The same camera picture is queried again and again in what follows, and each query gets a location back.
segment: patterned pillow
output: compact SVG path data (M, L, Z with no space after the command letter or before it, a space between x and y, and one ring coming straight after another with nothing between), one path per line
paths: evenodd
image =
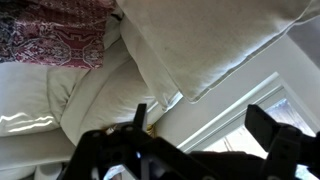
M114 9L114 0L7 3L0 7L0 62L99 68Z

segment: white wall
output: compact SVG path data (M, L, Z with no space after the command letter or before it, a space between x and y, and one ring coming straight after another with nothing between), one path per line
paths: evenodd
M181 100L157 122L158 135L179 145L274 72L287 83L290 93L298 97L295 100L306 113L320 120L320 70L288 36L284 36L198 103Z

